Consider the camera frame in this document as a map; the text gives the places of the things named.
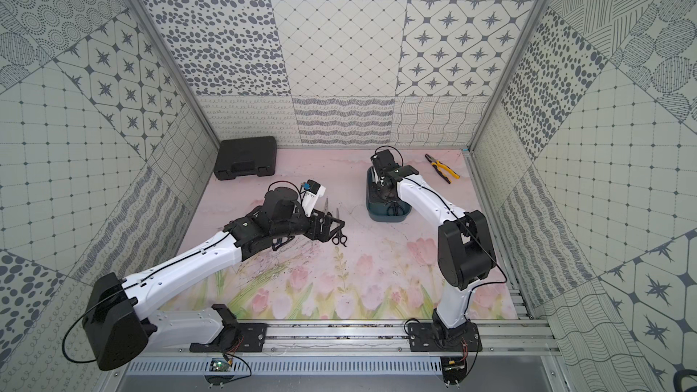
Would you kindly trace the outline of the small black scissors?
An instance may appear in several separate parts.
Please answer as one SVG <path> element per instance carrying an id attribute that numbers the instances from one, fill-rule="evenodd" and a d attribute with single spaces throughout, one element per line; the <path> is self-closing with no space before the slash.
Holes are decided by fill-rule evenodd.
<path id="1" fill-rule="evenodd" d="M 324 216 L 328 217 L 330 212 L 329 212 L 329 198 L 325 198 L 325 203 L 324 203 L 324 208 L 323 208 Z"/>

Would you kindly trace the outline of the slim black scissors with hook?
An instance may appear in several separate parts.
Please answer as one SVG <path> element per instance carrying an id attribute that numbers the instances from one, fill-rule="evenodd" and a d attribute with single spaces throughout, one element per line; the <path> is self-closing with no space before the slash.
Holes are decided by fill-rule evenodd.
<path id="1" fill-rule="evenodd" d="M 339 214 L 339 208 L 337 208 L 337 210 L 336 210 L 336 212 L 335 212 L 335 215 L 333 214 L 333 216 L 334 216 L 336 219 L 339 219 L 339 220 L 341 219 L 341 215 Z M 341 246 L 343 246 L 343 247 L 347 247 L 348 236 L 346 236 L 345 234 L 343 234 L 343 226 L 342 226 L 341 229 L 339 229 L 339 230 L 337 231 L 337 233 L 336 233 L 335 236 L 331 239 L 331 241 L 332 241 L 332 243 L 333 243 L 334 245 L 337 245 L 337 246 L 341 245 Z"/>

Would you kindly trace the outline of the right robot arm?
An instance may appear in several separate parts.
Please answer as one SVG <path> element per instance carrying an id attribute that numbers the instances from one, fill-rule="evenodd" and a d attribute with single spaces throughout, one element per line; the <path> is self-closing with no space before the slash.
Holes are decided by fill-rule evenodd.
<path id="1" fill-rule="evenodd" d="M 447 284 L 433 326 L 443 332 L 460 330 L 474 294 L 488 286 L 486 279 L 498 267 L 486 216 L 448 201 L 416 168 L 397 163 L 388 146 L 377 148 L 370 161 L 380 199 L 403 201 L 437 230 L 437 265 Z"/>

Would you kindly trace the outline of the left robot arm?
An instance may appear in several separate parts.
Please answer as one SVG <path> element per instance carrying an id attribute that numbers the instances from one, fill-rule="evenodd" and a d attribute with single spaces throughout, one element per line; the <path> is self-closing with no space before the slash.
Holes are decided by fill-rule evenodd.
<path id="1" fill-rule="evenodd" d="M 188 252 L 125 278 L 110 272 L 98 279 L 81 318 L 94 363 L 109 371 L 147 348 L 180 345 L 223 356 L 239 350 L 248 339 L 226 305 L 214 304 L 181 319 L 163 319 L 159 309 L 216 272 L 265 250 L 279 250 L 299 236 L 319 242 L 337 239 L 345 222 L 315 210 L 317 199 L 286 187 L 269 190 L 262 205 Z"/>

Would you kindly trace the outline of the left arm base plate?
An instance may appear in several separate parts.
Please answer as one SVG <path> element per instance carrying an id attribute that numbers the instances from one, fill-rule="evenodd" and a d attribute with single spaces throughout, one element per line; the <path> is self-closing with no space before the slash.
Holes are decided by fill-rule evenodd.
<path id="1" fill-rule="evenodd" d="M 259 353 L 268 331 L 267 323 L 240 323 L 224 304 L 213 304 L 212 309 L 223 327 L 211 339 L 198 339 L 190 344 L 192 353 L 232 353 L 236 351 Z"/>

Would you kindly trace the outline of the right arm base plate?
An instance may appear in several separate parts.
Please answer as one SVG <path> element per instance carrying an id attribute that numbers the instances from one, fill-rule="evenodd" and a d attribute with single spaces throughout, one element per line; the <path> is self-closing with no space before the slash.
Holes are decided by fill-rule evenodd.
<path id="1" fill-rule="evenodd" d="M 479 352 L 483 349 L 477 324 L 467 320 L 457 328 L 446 328 L 439 322 L 404 324 L 412 352 Z"/>

